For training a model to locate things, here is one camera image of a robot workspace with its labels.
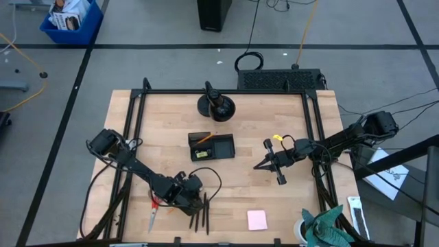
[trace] black computer tower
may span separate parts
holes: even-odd
[[[232,0],[197,0],[202,30],[220,32]]]

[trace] pink sticky note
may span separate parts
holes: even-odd
[[[248,230],[267,230],[267,218],[264,210],[247,211]]]

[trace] blue bin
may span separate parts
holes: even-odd
[[[103,17],[102,11],[96,4],[96,0],[88,1],[90,2],[90,7],[78,30],[58,30],[58,28],[49,21],[49,14],[43,23],[41,23],[40,30],[45,32],[57,44],[88,45]]]

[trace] black floor line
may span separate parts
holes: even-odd
[[[93,49],[245,49],[248,44],[95,44]],[[21,49],[86,49],[86,45],[58,44],[16,44]],[[300,44],[251,44],[251,49],[299,49]],[[439,49],[439,45],[428,45],[427,49]],[[413,50],[419,45],[349,45],[349,44],[306,44],[303,49],[334,50]]]
[[[105,0],[102,6],[102,12],[105,14],[106,6],[108,5],[109,0]],[[67,129],[67,124],[70,119],[71,112],[73,110],[73,106],[75,105],[76,97],[78,96],[78,91],[81,87],[82,79],[84,78],[84,74],[88,65],[88,62],[91,57],[91,52],[93,50],[93,45],[95,44],[97,34],[99,33],[100,25],[98,25],[92,39],[90,45],[88,45],[87,50],[82,59],[80,68],[78,70],[78,74],[76,75],[75,82],[73,83],[73,87],[70,92],[69,99],[67,101],[66,108],[64,113],[62,114],[61,122],[58,127],[58,131],[56,132],[56,136],[52,147],[49,152],[49,156],[47,157],[46,164],[44,166],[43,174],[40,177],[40,181],[38,182],[38,186],[36,188],[36,192],[34,194],[34,198],[30,204],[29,211],[27,212],[26,219],[23,223],[23,227],[21,228],[21,232],[19,238],[17,240],[17,246],[25,246],[27,240],[29,239],[30,232],[32,230],[32,225],[34,224],[36,214],[38,213],[38,209],[41,204],[41,200],[43,199],[44,192],[46,190],[47,183],[49,182],[49,177],[52,169],[54,168],[56,156],[58,155],[58,151],[61,146],[62,138],[64,137],[64,133]]]
[[[430,72],[430,76],[434,81],[434,84],[436,85],[436,87],[439,88],[439,75],[438,72],[436,71],[436,67],[434,66],[433,61],[431,61],[430,55],[428,54],[427,48],[424,45],[424,42],[422,41],[422,39],[419,36],[418,30],[416,30],[416,27],[413,23],[412,18],[410,17],[410,14],[407,10],[407,8],[405,7],[405,4],[403,2],[403,0],[396,0],[398,2],[399,8],[401,9],[404,19],[407,22],[407,25],[409,26],[410,32],[413,35],[414,40],[416,41],[416,44],[419,46],[419,50],[420,53],[423,56],[425,65],[428,68],[428,71]]]

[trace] wooden table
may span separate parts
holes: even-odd
[[[123,132],[130,91],[113,91],[105,128]],[[127,212],[124,242],[173,242],[181,237],[184,243],[273,243],[281,238],[283,244],[295,244],[293,225],[301,218],[302,208],[318,214],[316,184],[311,176],[311,161],[297,162],[283,168],[286,185],[278,185],[276,174],[255,171],[253,166],[262,161],[267,153],[263,140],[274,134],[290,134],[296,139],[307,138],[307,129],[299,95],[229,95],[237,105],[233,118],[217,123],[203,117],[197,111],[200,95],[148,94],[143,114],[140,137],[144,143],[138,148],[137,158],[149,168],[166,176],[175,176],[179,171],[187,174],[197,167],[215,169],[223,180],[223,187],[211,202],[210,234],[204,228],[197,233],[189,230],[190,217],[176,209],[160,208],[154,228],[148,234],[151,201],[149,186],[135,176],[132,181],[130,202]],[[309,109],[313,132],[317,128],[311,100]],[[327,137],[342,130],[342,122],[333,91],[318,91],[318,102]],[[137,112],[139,101],[134,108]],[[134,122],[130,133],[134,132]],[[211,131],[218,134],[233,133],[236,156],[232,159],[202,161],[193,163],[189,157],[187,134]],[[275,151],[281,150],[279,141],[273,140]],[[285,145],[292,145],[289,140]],[[340,162],[351,165],[348,155],[343,154]],[[104,166],[96,161],[93,176]],[[348,196],[358,196],[353,172],[342,165],[334,164],[333,177],[338,202],[344,205],[344,214],[351,221]],[[114,180],[114,170],[107,169],[95,182],[91,190],[84,230],[88,233],[108,208]],[[197,173],[204,184],[204,191],[211,196],[217,189],[218,180],[209,170]],[[247,211],[263,209],[267,215],[268,230],[249,231]],[[112,236],[115,236],[118,215],[113,220]]]

